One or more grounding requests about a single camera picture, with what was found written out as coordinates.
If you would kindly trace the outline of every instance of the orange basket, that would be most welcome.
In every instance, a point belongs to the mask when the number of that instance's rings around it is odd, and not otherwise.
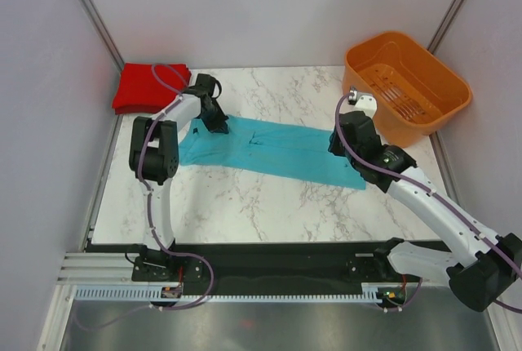
[[[374,123],[388,143],[408,147],[471,102],[470,87],[406,34],[379,34],[346,53],[343,93],[377,101]]]

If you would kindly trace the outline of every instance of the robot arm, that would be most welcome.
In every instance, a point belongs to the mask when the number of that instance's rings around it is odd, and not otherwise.
[[[376,256],[383,259],[383,276],[386,277],[387,269],[393,269],[397,273],[427,278],[449,286],[469,308],[476,311],[486,309],[516,280],[514,271],[454,213],[433,197],[436,187],[403,149],[381,143],[370,117],[356,111],[342,114],[340,122],[345,139],[359,157],[377,167],[394,171],[432,187],[431,192],[426,193],[406,180],[394,179],[371,169],[346,152],[336,131],[330,138],[331,153],[348,157],[351,165],[360,172],[366,182],[377,185],[384,193],[389,193],[406,205],[450,250],[435,251],[393,238],[376,252]],[[495,231],[471,217],[443,193],[437,192],[437,195],[453,204],[472,222],[482,238],[498,242],[497,247],[520,266],[522,242],[514,234],[498,236]]]
[[[216,87],[220,94],[221,84],[210,75],[200,73],[194,86],[185,89],[181,96],[177,96],[162,111],[151,118],[137,117],[134,120],[129,165],[136,178],[138,178],[139,156],[148,129],[154,120],[158,118],[164,120],[155,126],[151,142],[147,145],[142,176],[152,190],[150,211],[152,218],[157,220],[158,236],[166,247],[171,247],[175,241],[170,224],[170,186],[179,165],[178,132],[193,118],[200,118],[210,132],[228,133],[226,123],[228,117],[223,113],[216,97],[213,97]]]

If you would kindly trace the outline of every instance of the marble table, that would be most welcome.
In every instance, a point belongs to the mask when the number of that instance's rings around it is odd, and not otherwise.
[[[334,127],[343,67],[204,69],[194,70],[193,78],[198,72],[221,81],[219,103],[227,114],[329,131]],[[94,244],[153,245],[143,194],[128,166],[134,118],[122,120]],[[408,152],[443,189],[429,138]],[[226,167],[179,167],[171,219],[180,243],[438,239],[416,215],[372,185],[344,189]]]

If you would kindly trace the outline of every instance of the blue towel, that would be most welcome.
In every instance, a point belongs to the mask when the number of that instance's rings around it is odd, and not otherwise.
[[[181,165],[220,165],[303,181],[364,189],[348,160],[328,152],[329,131],[229,116],[228,135],[193,119],[179,144]]]

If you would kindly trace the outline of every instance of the white wall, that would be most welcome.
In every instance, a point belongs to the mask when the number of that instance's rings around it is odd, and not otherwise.
[[[28,351],[79,244],[117,70],[78,0],[0,12],[0,349]]]
[[[522,238],[522,3],[467,0],[437,55],[475,95],[442,131],[462,204]],[[507,297],[522,308],[521,283]]]
[[[452,0],[94,0],[124,60],[193,68],[342,64],[399,29],[427,45]]]

